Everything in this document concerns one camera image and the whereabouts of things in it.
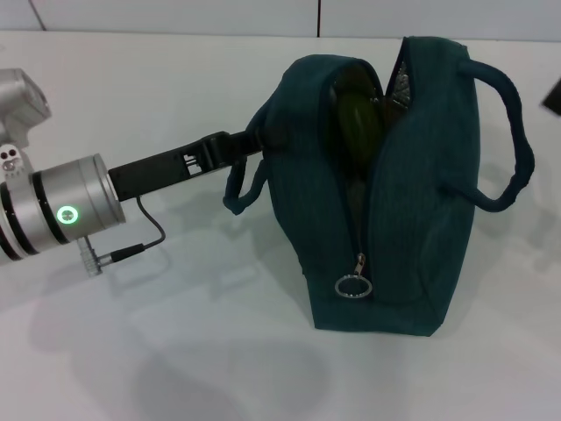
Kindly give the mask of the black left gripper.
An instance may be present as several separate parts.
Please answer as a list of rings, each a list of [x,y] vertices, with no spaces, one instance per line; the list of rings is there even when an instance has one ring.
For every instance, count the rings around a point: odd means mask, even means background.
[[[120,202],[229,166],[259,152],[280,152],[290,143],[283,126],[258,126],[230,135],[214,133],[196,142],[108,171]]]

